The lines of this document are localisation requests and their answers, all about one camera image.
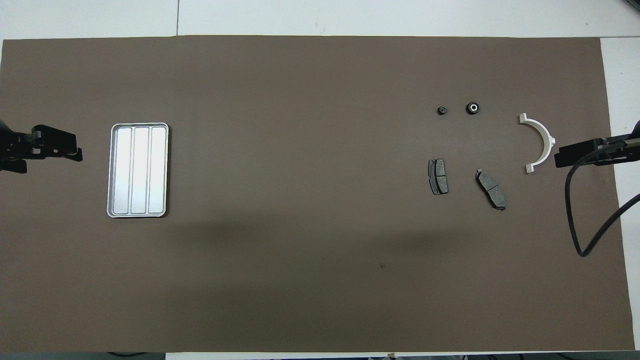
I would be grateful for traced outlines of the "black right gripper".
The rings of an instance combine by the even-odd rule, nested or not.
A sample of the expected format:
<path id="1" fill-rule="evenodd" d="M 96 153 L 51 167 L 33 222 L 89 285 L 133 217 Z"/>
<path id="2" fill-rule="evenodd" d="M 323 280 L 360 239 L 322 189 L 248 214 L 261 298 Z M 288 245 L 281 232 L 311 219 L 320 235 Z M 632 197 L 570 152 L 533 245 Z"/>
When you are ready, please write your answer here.
<path id="1" fill-rule="evenodd" d="M 601 148 L 601 140 L 586 140 L 571 145 L 560 146 L 554 155 L 555 167 L 573 167 L 580 159 L 587 157 L 587 155 L 590 155 L 590 157 L 581 162 L 582 166 L 595 165 L 601 161 L 605 165 L 639 161 L 640 121 L 638 120 L 636 122 L 631 133 L 604 137 L 603 141 L 603 147 L 608 145 L 618 145 L 618 147 L 602 155 L 601 153 L 591 153 Z"/>

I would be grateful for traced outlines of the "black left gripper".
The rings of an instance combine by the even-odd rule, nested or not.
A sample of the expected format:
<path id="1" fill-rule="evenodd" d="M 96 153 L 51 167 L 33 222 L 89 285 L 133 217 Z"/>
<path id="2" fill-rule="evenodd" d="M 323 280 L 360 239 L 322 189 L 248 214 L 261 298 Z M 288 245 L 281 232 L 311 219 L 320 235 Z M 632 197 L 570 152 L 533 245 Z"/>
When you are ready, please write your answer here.
<path id="1" fill-rule="evenodd" d="M 74 162 L 83 161 L 83 151 L 78 149 L 75 134 L 51 126 L 35 125 L 32 133 L 16 132 L 0 121 L 0 170 L 26 174 L 27 160 L 43 158 L 65 158 Z M 35 146 L 41 153 L 34 153 Z"/>

